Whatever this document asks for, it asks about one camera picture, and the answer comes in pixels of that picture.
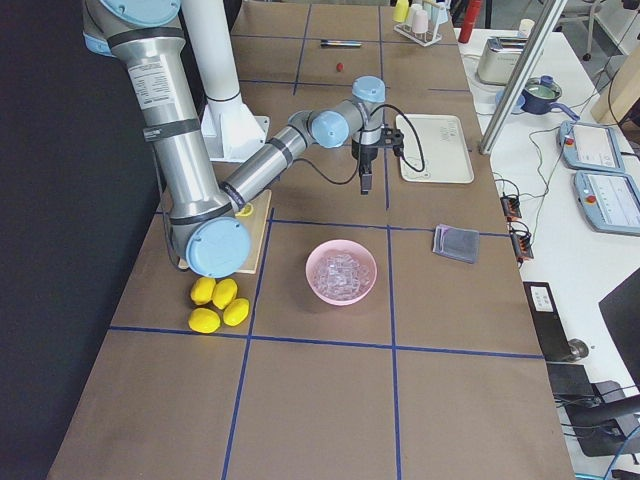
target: white table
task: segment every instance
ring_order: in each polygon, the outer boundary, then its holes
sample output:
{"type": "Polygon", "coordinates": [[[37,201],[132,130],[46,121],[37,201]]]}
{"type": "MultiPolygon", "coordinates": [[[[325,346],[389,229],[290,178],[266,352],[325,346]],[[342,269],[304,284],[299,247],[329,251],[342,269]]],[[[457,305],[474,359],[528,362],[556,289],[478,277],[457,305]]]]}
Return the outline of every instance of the white table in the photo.
{"type": "MultiPolygon", "coordinates": [[[[495,92],[500,87],[481,86],[475,77],[477,57],[473,56],[482,53],[489,36],[514,36],[515,33],[476,29],[468,44],[459,44],[483,131],[491,119],[488,114],[494,111],[495,92]]],[[[548,39],[534,70],[534,76],[540,75],[553,76],[563,89],[560,101],[566,105],[579,104],[594,93],[589,77],[561,33],[552,33],[548,39]]],[[[581,113],[582,121],[594,121],[589,112],[597,98],[596,95],[586,104],[581,113]]],[[[578,113],[581,110],[582,107],[576,109],[578,113]]],[[[568,120],[564,113],[511,115],[491,154],[493,171],[516,183],[522,193],[543,193],[544,184],[536,172],[538,156],[528,135],[557,127],[564,120],[568,120]]],[[[542,151],[541,172],[545,178],[549,178],[560,154],[556,133],[534,136],[542,151]]],[[[617,133],[621,150],[632,151],[622,133],[619,130],[617,133]]],[[[640,184],[638,159],[625,156],[624,162],[627,172],[640,184]]],[[[595,232],[587,224],[576,200],[573,174],[574,171],[560,160],[538,218],[533,244],[535,259],[525,262],[520,270],[521,277],[523,281],[550,284],[567,338],[579,338],[591,348],[589,356],[580,362],[591,382],[615,380],[621,386],[632,385],[604,324],[598,302],[640,267],[640,237],[595,232]]],[[[497,186],[502,191],[502,182],[497,186]]],[[[514,193],[509,185],[505,185],[505,191],[514,193]]],[[[523,221],[533,230],[541,200],[524,197],[521,201],[523,221]]],[[[638,391],[628,389],[625,393],[630,396],[638,391]]],[[[582,454],[575,439],[566,438],[576,472],[604,473],[610,457],[588,458],[582,454]]],[[[623,456],[617,467],[640,473],[640,467],[633,465],[629,455],[623,456]]]]}

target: pink bowl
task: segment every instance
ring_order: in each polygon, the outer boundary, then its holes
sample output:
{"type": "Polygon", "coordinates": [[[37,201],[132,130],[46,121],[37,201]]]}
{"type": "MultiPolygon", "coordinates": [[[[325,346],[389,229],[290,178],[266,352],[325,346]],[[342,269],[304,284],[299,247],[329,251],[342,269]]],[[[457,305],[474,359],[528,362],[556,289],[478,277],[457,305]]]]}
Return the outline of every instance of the pink bowl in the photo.
{"type": "Polygon", "coordinates": [[[311,252],[309,258],[307,258],[306,274],[307,282],[309,283],[311,290],[313,290],[313,293],[315,293],[319,298],[330,305],[343,306],[356,303],[371,291],[373,285],[376,283],[378,269],[376,267],[376,261],[374,260],[373,255],[371,255],[371,253],[369,253],[369,250],[364,248],[362,245],[356,242],[352,242],[351,240],[329,240],[328,242],[318,245],[315,250],[311,252]],[[356,294],[354,294],[353,298],[349,298],[346,300],[337,300],[320,293],[320,291],[318,290],[318,286],[314,281],[316,272],[320,267],[320,262],[322,262],[327,257],[331,257],[337,254],[349,254],[360,264],[358,268],[366,267],[368,269],[368,285],[362,285],[356,292],[356,294]]]}

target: white tray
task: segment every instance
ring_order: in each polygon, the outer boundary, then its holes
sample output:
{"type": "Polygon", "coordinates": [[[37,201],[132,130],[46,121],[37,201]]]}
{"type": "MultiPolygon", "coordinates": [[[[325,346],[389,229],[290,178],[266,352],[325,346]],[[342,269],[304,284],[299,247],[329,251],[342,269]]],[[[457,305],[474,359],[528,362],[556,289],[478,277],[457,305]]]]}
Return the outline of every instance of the white tray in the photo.
{"type": "MultiPolygon", "coordinates": [[[[464,141],[460,119],[453,115],[407,114],[420,137],[425,157],[424,172],[411,170],[402,159],[400,173],[408,182],[471,183],[473,168],[464,141]]],[[[404,156],[411,165],[420,168],[420,152],[415,136],[400,115],[396,127],[404,134],[404,156]]]]}

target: yellow object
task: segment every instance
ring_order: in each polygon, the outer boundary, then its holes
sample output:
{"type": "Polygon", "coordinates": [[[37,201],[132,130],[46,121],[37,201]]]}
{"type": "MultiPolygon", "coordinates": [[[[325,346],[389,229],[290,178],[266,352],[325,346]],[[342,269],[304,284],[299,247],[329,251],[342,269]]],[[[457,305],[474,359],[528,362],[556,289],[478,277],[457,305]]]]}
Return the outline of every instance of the yellow object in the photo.
{"type": "Polygon", "coordinates": [[[397,23],[404,23],[407,20],[409,14],[409,0],[398,0],[395,8],[393,9],[393,21],[397,23]]]}
{"type": "Polygon", "coordinates": [[[246,298],[236,298],[225,309],[222,314],[222,321],[230,327],[240,325],[249,316],[249,300],[246,298]]]}
{"type": "Polygon", "coordinates": [[[236,299],[238,284],[233,278],[225,278],[219,281],[213,289],[211,300],[220,310],[227,308],[236,299]]]}
{"type": "Polygon", "coordinates": [[[196,305],[205,305],[211,301],[216,281],[213,278],[201,277],[191,287],[191,300],[196,305]]]}
{"type": "Polygon", "coordinates": [[[253,215],[253,204],[247,203],[242,210],[236,213],[236,217],[250,217],[253,215]]]}
{"type": "Polygon", "coordinates": [[[213,333],[220,328],[220,315],[208,308],[196,308],[189,315],[189,328],[198,333],[213,333]]]}

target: pot handle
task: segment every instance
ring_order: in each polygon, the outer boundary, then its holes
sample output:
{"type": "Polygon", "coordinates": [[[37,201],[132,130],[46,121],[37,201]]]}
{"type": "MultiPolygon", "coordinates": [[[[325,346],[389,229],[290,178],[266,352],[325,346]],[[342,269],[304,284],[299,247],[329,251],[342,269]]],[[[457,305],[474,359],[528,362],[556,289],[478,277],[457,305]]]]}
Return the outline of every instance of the pot handle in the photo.
{"type": "Polygon", "coordinates": [[[569,107],[567,107],[564,103],[558,103],[558,102],[551,102],[549,104],[549,108],[559,108],[560,110],[562,110],[564,113],[566,113],[567,115],[569,115],[569,118],[571,118],[571,120],[573,120],[574,122],[577,122],[578,120],[580,120],[580,115],[578,115],[576,112],[574,112],[573,110],[571,110],[569,107]]]}

